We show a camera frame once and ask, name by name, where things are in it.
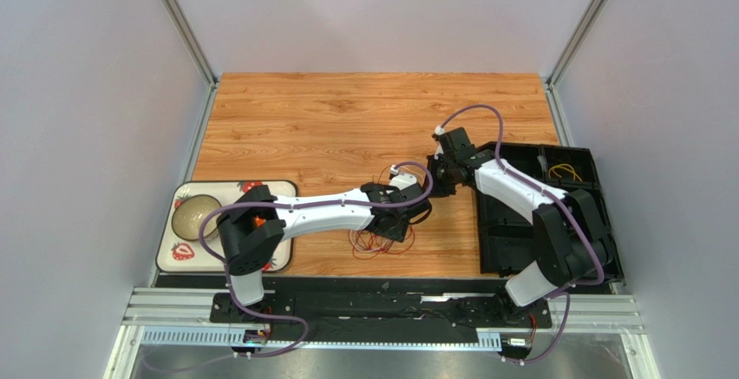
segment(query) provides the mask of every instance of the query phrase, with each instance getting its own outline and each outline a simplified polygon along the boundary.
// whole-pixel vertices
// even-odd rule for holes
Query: wood grain surface
[[[557,143],[533,74],[225,74],[194,179],[292,180],[302,196],[340,193],[376,180],[396,162],[426,164],[436,148],[434,128],[474,103],[500,110],[504,141]],[[448,125],[455,127],[467,129],[478,146],[498,129],[485,110],[460,115]],[[473,193],[461,187],[432,203],[434,212],[415,226],[415,243],[403,255],[357,260],[346,231],[322,232],[295,242],[284,273],[481,277]]]

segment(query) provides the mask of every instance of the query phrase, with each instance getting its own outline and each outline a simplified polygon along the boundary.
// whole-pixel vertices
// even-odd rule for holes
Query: gray wall
[[[206,98],[159,0],[0,0],[0,377],[100,377]]]
[[[560,87],[666,378],[736,377],[739,0],[610,0]]]
[[[180,0],[217,72],[549,74],[590,0]]]

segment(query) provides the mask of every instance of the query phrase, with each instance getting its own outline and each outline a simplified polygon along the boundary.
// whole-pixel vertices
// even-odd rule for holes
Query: beige bowl
[[[195,195],[186,199],[174,210],[172,215],[172,231],[180,239],[189,242],[198,241],[198,231],[203,219],[208,214],[220,208],[220,203],[210,195]],[[216,231],[218,216],[208,221],[206,225],[206,240],[218,237]]]

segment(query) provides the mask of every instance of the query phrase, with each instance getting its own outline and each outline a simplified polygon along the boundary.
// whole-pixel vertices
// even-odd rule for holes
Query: white robotic arm
[[[346,193],[316,197],[272,196],[256,186],[237,203],[262,203],[224,212],[219,236],[236,297],[244,305],[264,297],[262,267],[286,239],[329,230],[367,230],[402,242],[410,220],[430,211],[430,203],[410,173],[394,171],[387,186],[369,183]],[[384,208],[382,205],[408,206]]]
[[[596,270],[589,251],[571,230],[571,220],[563,217],[556,202],[572,209],[601,265],[613,258],[611,241],[589,193],[568,193],[548,186],[511,167],[506,160],[496,159],[492,151],[478,151],[461,127],[448,133],[437,131],[435,139],[439,147],[428,157],[434,177],[432,197],[454,194],[457,184],[471,186],[500,200],[533,226],[536,258],[506,282],[505,292],[513,307],[527,307]]]

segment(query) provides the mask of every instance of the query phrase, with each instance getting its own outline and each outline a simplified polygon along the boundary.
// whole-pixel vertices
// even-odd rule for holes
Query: black storage bin
[[[478,150],[489,149],[495,152],[495,142],[489,142],[478,147]],[[507,160],[512,167],[534,177],[536,180],[544,181],[543,157],[540,159],[541,149],[539,145],[525,143],[503,143],[500,145],[500,157]]]
[[[594,186],[600,183],[598,173],[595,171],[595,162],[592,160],[590,149],[579,147],[555,147],[552,145],[541,145],[541,155],[546,163],[546,183],[550,186],[570,183],[580,186]],[[549,173],[551,167],[557,165],[570,165],[575,173],[582,179],[576,180],[574,175],[562,169],[554,169]]]
[[[495,149],[495,143],[487,143],[479,149],[492,151]],[[611,232],[611,221],[605,208],[598,173],[590,150],[551,145],[503,143],[500,147],[500,157],[521,172],[537,180],[545,181],[549,186],[568,192],[586,190],[595,199],[606,230]],[[546,171],[550,167],[562,163],[572,165],[583,181],[574,181],[572,175],[567,172],[559,173],[565,177],[562,179],[546,177]],[[533,262],[535,256],[531,224],[513,209],[490,196],[476,193],[475,201],[480,241],[480,272],[497,272],[505,277],[523,271]],[[604,266],[603,270],[606,280],[624,278],[618,253],[612,262]]]

